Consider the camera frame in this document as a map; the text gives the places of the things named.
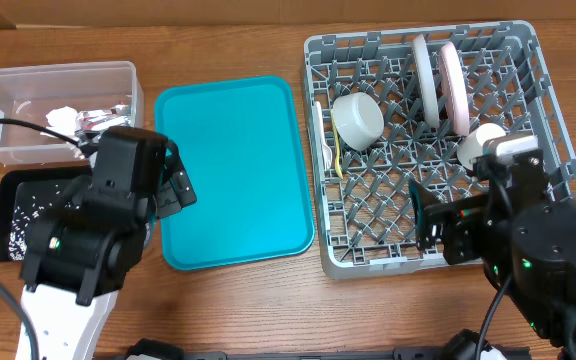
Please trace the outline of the white paper cup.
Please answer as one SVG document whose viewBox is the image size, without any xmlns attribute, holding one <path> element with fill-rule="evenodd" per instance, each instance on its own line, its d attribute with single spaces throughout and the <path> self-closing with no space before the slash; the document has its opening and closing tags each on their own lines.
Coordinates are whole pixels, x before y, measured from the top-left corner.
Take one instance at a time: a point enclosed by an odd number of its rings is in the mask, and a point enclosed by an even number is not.
<svg viewBox="0 0 576 360">
<path fill-rule="evenodd" d="M 503 137 L 504 129 L 495 123 L 480 125 L 472 133 L 466 136 L 459 144 L 457 158 L 461 165 L 468 171 L 473 170 L 472 160 L 483 155 L 483 145 L 486 141 Z"/>
</svg>

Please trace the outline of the grey round plate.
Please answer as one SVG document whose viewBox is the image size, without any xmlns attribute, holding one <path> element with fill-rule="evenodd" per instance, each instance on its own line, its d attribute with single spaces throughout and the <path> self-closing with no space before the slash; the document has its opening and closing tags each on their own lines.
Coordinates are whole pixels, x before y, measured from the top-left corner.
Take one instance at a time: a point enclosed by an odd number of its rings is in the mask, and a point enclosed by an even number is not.
<svg viewBox="0 0 576 360">
<path fill-rule="evenodd" d="M 412 50 L 420 86 L 424 119 L 428 126 L 437 129 L 440 126 L 438 99 L 430 56 L 423 35 L 418 35 L 413 39 Z"/>
</svg>

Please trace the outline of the grey bowl with grains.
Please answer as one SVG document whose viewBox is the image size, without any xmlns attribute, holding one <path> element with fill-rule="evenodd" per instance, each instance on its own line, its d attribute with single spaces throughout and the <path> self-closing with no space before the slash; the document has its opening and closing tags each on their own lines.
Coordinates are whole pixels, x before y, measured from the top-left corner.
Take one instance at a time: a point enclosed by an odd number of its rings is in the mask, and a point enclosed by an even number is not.
<svg viewBox="0 0 576 360">
<path fill-rule="evenodd" d="M 357 151 L 363 151 L 376 142 L 385 128 L 379 105 L 363 92 L 337 98 L 331 115 L 343 142 Z"/>
</svg>

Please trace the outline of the silver foil wrapper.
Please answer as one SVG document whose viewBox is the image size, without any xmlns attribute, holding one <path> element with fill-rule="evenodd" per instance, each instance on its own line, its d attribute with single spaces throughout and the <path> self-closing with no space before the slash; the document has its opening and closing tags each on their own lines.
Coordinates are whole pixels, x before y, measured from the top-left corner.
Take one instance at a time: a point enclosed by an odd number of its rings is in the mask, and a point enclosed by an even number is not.
<svg viewBox="0 0 576 360">
<path fill-rule="evenodd" d="M 103 132 L 113 126 L 131 124 L 131 107 L 119 103 L 108 109 L 81 111 L 75 118 L 77 131 Z"/>
</svg>

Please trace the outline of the pink round plate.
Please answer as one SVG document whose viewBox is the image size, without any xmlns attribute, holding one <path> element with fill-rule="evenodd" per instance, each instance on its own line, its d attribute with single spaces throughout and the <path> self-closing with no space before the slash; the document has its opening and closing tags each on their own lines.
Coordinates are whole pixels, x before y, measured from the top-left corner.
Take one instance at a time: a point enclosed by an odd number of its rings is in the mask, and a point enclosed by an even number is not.
<svg viewBox="0 0 576 360">
<path fill-rule="evenodd" d="M 457 135 L 470 133 L 468 96 L 457 50 L 452 42 L 441 47 L 439 71 L 442 77 L 443 95 L 446 97 L 446 113 Z"/>
</svg>

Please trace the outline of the white napkin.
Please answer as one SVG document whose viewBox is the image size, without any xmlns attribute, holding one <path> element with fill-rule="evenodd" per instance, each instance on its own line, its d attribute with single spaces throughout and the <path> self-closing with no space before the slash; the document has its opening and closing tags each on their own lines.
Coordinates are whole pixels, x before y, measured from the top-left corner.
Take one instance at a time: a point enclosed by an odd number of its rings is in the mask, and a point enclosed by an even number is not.
<svg viewBox="0 0 576 360">
<path fill-rule="evenodd" d="M 78 129 L 77 116 L 78 111 L 72 107 L 65 106 L 53 109 L 46 115 L 48 121 L 47 129 L 78 142 L 79 138 L 76 136 L 76 130 Z"/>
</svg>

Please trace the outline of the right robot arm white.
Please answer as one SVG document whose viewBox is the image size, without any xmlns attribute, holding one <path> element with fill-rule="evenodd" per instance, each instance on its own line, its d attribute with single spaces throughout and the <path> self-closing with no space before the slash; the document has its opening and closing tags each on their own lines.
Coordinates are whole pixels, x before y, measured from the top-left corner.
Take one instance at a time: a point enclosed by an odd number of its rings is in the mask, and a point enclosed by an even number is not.
<svg viewBox="0 0 576 360">
<path fill-rule="evenodd" d="M 576 201 L 549 198 L 542 160 L 541 150 L 484 155 L 475 172 L 488 191 L 450 203 L 410 180 L 416 242 L 442 243 L 450 265 L 482 260 L 497 291 L 489 309 L 509 297 L 561 358 L 576 359 Z"/>
</svg>

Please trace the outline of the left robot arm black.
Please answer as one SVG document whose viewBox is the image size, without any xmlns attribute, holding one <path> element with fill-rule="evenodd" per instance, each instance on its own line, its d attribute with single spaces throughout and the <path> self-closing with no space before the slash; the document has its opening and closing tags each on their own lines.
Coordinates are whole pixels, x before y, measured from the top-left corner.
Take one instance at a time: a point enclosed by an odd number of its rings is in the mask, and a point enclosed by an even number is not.
<svg viewBox="0 0 576 360">
<path fill-rule="evenodd" d="M 197 197 L 177 144 L 153 131 L 113 126 L 84 133 L 93 158 L 31 225 L 20 277 L 19 359 L 90 359 L 127 273 L 157 220 Z"/>
</svg>

